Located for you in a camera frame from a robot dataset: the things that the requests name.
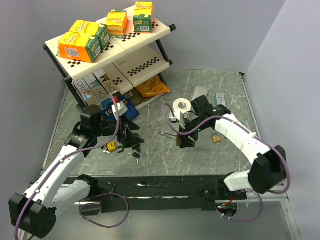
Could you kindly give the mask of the long shackle brass padlock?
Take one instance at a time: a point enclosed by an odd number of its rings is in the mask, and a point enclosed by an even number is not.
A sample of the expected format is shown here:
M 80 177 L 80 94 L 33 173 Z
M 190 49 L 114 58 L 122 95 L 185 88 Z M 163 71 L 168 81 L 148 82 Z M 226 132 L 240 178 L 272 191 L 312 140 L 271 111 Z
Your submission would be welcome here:
M 178 147 L 181 146 L 182 140 L 181 140 L 181 138 L 180 138 L 178 135 L 174 135 L 174 134 L 171 134 L 171 133 L 166 133 L 166 132 L 163 132 L 163 131 L 160 131 L 158 134 L 161 135 L 161 136 L 163 136 L 163 137 L 175 139 L 176 145 L 177 145 Z

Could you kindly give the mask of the small brass padlock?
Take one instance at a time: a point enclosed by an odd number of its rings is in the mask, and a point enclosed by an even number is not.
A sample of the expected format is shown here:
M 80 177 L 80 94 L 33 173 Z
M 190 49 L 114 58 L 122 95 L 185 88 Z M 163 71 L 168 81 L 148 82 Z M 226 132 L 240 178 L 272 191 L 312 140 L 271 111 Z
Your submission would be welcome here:
M 216 132 L 212 134 L 212 139 L 214 143 L 219 143 L 222 141 L 222 138 Z

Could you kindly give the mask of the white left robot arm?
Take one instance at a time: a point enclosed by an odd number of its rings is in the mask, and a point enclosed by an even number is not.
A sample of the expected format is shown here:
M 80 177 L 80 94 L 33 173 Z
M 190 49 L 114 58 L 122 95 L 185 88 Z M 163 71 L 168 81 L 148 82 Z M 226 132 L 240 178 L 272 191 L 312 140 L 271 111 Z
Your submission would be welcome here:
M 99 106 L 86 106 L 53 163 L 23 194 L 15 193 L 9 199 L 14 239 L 19 238 L 20 230 L 42 239 L 70 206 L 82 199 L 93 201 L 98 197 L 99 181 L 89 175 L 80 175 L 67 188 L 62 188 L 62 185 L 75 167 L 99 147 L 99 137 L 117 137 L 121 142 L 138 137 L 133 131 L 139 127 L 125 115 L 127 106 L 119 102 L 111 108 L 114 122 L 102 120 Z

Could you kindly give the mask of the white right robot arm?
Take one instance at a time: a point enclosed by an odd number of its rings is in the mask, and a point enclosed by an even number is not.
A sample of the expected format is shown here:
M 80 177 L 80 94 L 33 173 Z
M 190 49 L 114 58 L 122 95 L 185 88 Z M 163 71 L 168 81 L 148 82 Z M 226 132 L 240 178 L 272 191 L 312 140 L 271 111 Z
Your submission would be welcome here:
M 227 107 L 213 106 L 205 95 L 193 101 L 175 100 L 170 119 L 180 122 L 176 144 L 181 149 L 194 147 L 199 133 L 211 128 L 226 137 L 248 159 L 249 170 L 229 173 L 220 181 L 218 193 L 223 199 L 230 199 L 240 190 L 251 189 L 264 194 L 287 178 L 285 150 L 279 145 L 273 147 L 261 142 Z

